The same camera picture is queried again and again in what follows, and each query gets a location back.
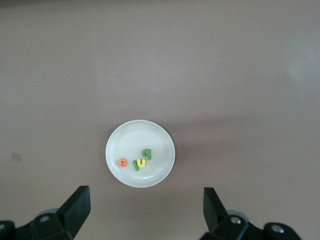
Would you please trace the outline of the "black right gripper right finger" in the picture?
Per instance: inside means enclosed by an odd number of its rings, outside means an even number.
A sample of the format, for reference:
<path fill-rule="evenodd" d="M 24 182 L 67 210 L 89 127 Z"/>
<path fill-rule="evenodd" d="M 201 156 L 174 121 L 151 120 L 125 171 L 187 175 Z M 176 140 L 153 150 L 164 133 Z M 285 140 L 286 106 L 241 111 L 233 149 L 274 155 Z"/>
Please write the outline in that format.
<path fill-rule="evenodd" d="M 208 228 L 202 240 L 261 240 L 263 231 L 241 212 L 227 211 L 212 187 L 203 190 L 203 215 Z"/>

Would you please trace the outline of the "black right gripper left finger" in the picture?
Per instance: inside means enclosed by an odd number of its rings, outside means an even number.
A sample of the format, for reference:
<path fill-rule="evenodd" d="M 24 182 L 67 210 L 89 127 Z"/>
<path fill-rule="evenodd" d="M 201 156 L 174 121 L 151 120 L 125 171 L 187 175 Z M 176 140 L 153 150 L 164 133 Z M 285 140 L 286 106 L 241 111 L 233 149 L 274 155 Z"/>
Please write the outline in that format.
<path fill-rule="evenodd" d="M 30 224 L 34 240 L 73 240 L 91 211 L 90 187 L 80 186 L 55 212 L 45 212 Z"/>

